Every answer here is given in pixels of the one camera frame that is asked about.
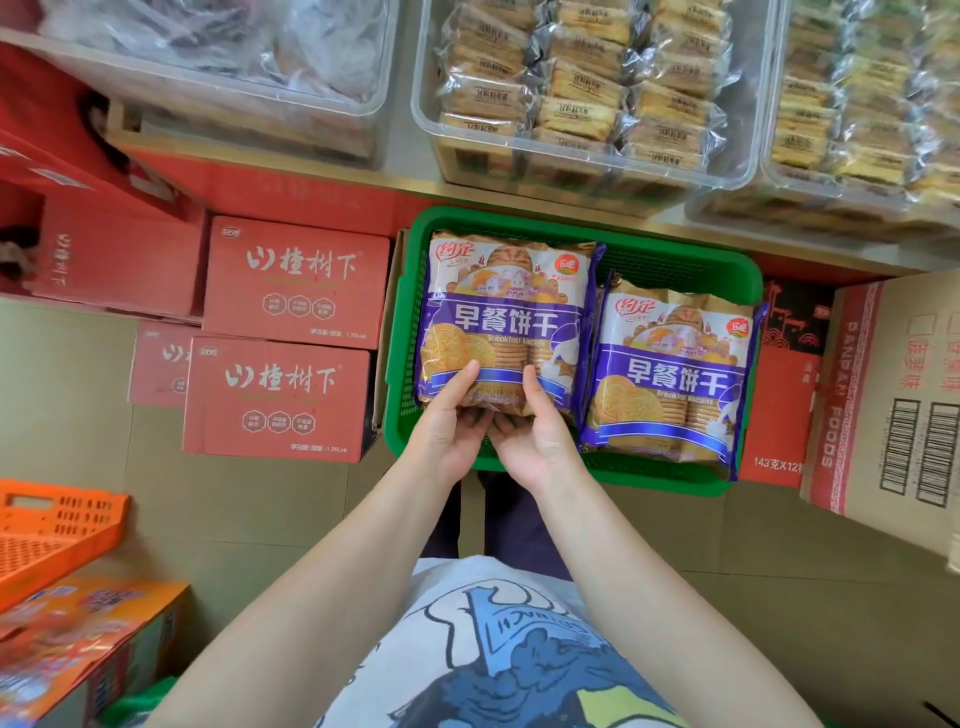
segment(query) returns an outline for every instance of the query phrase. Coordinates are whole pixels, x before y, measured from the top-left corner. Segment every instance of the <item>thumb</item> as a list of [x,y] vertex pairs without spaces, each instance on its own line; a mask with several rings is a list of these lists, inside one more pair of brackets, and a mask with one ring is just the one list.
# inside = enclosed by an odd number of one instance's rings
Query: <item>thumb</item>
[[444,385],[437,396],[431,402],[437,409],[452,410],[460,406],[460,402],[467,394],[470,385],[480,374],[480,362],[471,359],[467,366],[457,372],[453,378]]
[[523,394],[527,396],[527,403],[535,417],[552,417],[557,414],[553,400],[543,391],[537,380],[537,368],[533,364],[527,364],[523,368]]

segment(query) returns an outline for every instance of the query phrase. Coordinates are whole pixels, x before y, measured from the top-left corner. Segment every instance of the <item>tile floor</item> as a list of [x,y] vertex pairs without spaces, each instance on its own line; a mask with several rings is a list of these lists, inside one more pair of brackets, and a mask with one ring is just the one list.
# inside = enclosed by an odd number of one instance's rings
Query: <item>tile floor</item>
[[[185,662],[364,496],[354,466],[180,453],[181,413],[127,404],[135,321],[0,301],[0,476],[133,495],[127,541],[88,567],[193,584]],[[738,483],[725,497],[611,488],[641,534],[797,686],[850,728],[960,719],[960,578],[943,560]],[[482,548],[469,479],[462,551]]]

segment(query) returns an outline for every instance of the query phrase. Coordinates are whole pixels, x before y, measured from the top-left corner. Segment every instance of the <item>green basket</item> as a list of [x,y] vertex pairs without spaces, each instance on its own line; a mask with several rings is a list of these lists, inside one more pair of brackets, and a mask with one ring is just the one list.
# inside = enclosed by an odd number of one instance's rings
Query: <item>green basket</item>
[[[421,410],[414,396],[420,302],[428,269],[430,236],[440,230],[536,240],[548,245],[596,241],[607,246],[597,266],[597,280],[601,282],[607,279],[609,271],[617,271],[635,285],[712,293],[732,303],[759,303],[763,295],[759,269],[740,253],[460,207],[431,207],[417,218],[407,237],[407,257],[396,291],[383,425],[387,446],[395,455],[403,452],[420,418]],[[754,393],[755,371],[756,358],[747,382],[741,450]],[[611,485],[697,496],[719,496],[731,485],[714,470],[696,463],[678,464],[614,452],[587,452],[584,462],[597,480]],[[503,471],[489,440],[484,441],[473,467]]]

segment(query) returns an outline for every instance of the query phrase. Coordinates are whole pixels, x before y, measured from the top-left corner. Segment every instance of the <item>leg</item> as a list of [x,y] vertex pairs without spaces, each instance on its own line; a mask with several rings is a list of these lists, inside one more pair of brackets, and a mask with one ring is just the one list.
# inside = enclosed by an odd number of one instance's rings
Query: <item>leg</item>
[[434,526],[421,559],[458,559],[457,541],[460,540],[460,483],[453,486],[437,525]]
[[508,567],[572,581],[534,497],[506,473],[480,473],[487,492],[484,553]]

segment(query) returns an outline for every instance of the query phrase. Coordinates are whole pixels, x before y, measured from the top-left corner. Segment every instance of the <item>orange plastic basket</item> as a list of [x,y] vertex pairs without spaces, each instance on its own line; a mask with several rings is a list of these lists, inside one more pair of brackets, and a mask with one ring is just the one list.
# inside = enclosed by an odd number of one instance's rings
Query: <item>orange plastic basket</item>
[[123,539],[130,496],[0,479],[0,612]]

